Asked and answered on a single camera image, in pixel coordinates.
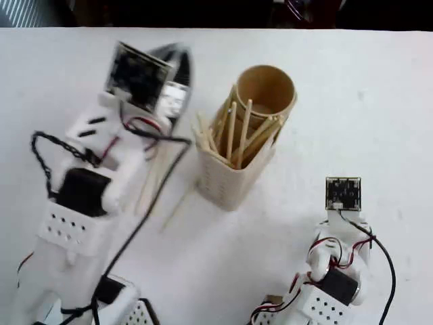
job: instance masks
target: robotic arm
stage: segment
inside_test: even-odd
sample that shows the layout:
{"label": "robotic arm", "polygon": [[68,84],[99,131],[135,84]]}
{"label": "robotic arm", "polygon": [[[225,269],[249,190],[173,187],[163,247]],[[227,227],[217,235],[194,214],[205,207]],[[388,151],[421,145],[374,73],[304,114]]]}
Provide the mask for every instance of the robotic arm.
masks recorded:
{"label": "robotic arm", "polygon": [[[115,325],[134,308],[141,316],[149,311],[130,282],[101,275],[125,207],[147,177],[156,138],[168,138],[186,109],[190,68],[181,45],[146,54],[119,43],[105,91],[68,130],[67,142],[33,135],[32,150],[47,177],[47,210],[34,253],[19,274],[10,324],[90,325],[99,306],[102,325]],[[138,137],[131,130],[157,136]],[[52,178],[37,150],[41,137],[72,154]],[[56,299],[63,322],[54,322],[52,313],[59,310],[47,317]]]}
{"label": "robotic arm", "polygon": [[350,305],[362,304],[367,295],[371,243],[375,240],[359,214],[361,179],[328,177],[326,209],[327,220],[319,224],[307,255],[311,270],[296,274],[282,299],[266,299],[253,311],[249,324],[351,323]]}

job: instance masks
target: circuit board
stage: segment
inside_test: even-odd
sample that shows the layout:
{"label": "circuit board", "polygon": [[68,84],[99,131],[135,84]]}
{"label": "circuit board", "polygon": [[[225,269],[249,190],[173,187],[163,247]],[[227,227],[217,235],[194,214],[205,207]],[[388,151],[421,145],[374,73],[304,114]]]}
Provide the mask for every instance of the circuit board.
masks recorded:
{"label": "circuit board", "polygon": [[327,210],[361,210],[360,177],[327,177],[326,202]]}
{"label": "circuit board", "polygon": [[120,42],[105,90],[114,94],[115,88],[119,88],[130,93],[132,105],[153,113],[171,68],[170,64]]}

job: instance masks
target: dark background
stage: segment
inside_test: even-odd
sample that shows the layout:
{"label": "dark background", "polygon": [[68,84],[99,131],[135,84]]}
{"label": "dark background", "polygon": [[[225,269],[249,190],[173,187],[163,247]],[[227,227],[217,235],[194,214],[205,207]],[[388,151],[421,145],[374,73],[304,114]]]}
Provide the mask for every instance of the dark background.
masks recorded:
{"label": "dark background", "polygon": [[341,8],[342,0],[277,2],[280,3],[273,0],[0,0],[0,27],[433,30],[431,0],[347,0]]}

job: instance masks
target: stick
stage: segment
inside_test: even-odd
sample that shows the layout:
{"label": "stick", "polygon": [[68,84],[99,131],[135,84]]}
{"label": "stick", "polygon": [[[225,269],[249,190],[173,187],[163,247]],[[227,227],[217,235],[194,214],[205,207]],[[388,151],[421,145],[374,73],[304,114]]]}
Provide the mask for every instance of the stick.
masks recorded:
{"label": "stick", "polygon": [[201,138],[202,138],[202,148],[204,150],[208,150],[209,147],[209,141],[208,141],[208,136],[207,136],[207,126],[206,126],[206,122],[204,121],[203,116],[200,113],[197,113],[197,119],[198,119],[198,126],[200,127],[200,132],[202,134]]}
{"label": "stick", "polygon": [[261,134],[261,136],[257,137],[245,150],[244,158],[248,158],[264,141],[268,140],[268,138],[281,126],[283,125],[283,121],[278,118],[278,120],[272,124],[265,132]]}
{"label": "stick", "polygon": [[[273,120],[272,117],[268,117],[262,124],[260,124],[258,129],[256,131],[254,131],[254,133],[246,140],[245,148],[247,148],[260,134],[262,134],[274,122],[275,121]],[[231,159],[236,160],[238,154],[239,154],[239,148],[233,152]]]}
{"label": "stick", "polygon": [[245,150],[246,132],[248,131],[248,125],[250,124],[250,115],[252,109],[252,100],[248,100],[246,104],[246,111],[244,115],[244,123],[242,124],[241,140],[239,144],[239,158],[237,158],[237,169],[242,168],[242,156]]}
{"label": "stick", "polygon": [[219,161],[221,161],[222,163],[225,163],[227,166],[231,167],[231,168],[235,168],[235,165],[233,165],[231,162],[229,162],[226,158],[220,156],[219,154],[217,154],[216,152],[210,151],[210,150],[203,150],[203,152],[211,155],[212,157],[218,159]]}
{"label": "stick", "polygon": [[215,145],[214,137],[213,137],[213,130],[212,127],[208,130],[208,137],[209,137],[209,144],[210,149],[214,150],[216,153],[218,153],[217,145]]}
{"label": "stick", "polygon": [[235,132],[236,120],[236,102],[231,103],[230,125],[229,125],[229,139],[227,142],[227,160],[231,160],[231,147],[233,146],[233,133]]}
{"label": "stick", "polygon": [[229,97],[227,98],[227,102],[225,103],[225,105],[223,107],[224,111],[223,111],[223,117],[221,119],[221,124],[219,124],[220,121],[217,121],[217,125],[214,126],[215,131],[216,131],[215,141],[216,141],[216,145],[218,146],[218,149],[221,147],[221,138],[223,136],[225,123],[227,122],[227,116],[229,114],[229,108],[231,105],[231,98],[233,97],[234,89],[235,89],[235,86],[233,86],[231,88]]}
{"label": "stick", "polygon": [[197,131],[196,127],[194,127],[192,124],[191,124],[191,130],[192,130],[192,133],[194,134],[194,137],[196,139],[196,143],[199,145],[199,147],[201,147],[201,149],[203,149],[203,150],[207,149],[207,148],[205,148],[206,143],[203,140],[202,134],[199,131]]}

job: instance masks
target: perforated white plastic part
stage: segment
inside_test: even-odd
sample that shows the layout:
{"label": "perforated white plastic part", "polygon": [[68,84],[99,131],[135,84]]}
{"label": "perforated white plastic part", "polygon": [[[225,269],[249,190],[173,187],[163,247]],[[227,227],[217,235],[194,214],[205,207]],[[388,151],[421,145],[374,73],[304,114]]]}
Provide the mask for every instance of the perforated white plastic part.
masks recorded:
{"label": "perforated white plastic part", "polygon": [[120,325],[154,325],[145,303],[138,300],[132,312],[120,323]]}
{"label": "perforated white plastic part", "polygon": [[321,325],[347,325],[353,318],[352,310],[316,286],[304,286],[296,308],[306,317]]}
{"label": "perforated white plastic part", "polygon": [[201,164],[199,181],[201,193],[220,207],[228,211],[235,210],[273,157],[274,136],[275,134],[269,137],[244,169],[232,169],[197,147]]}
{"label": "perforated white plastic part", "polygon": [[38,236],[66,250],[96,256],[112,232],[115,216],[90,218],[49,201]]}
{"label": "perforated white plastic part", "polygon": [[259,313],[256,317],[256,319],[254,320],[253,325],[272,325],[273,321],[274,321],[274,317],[275,317],[275,313]]}

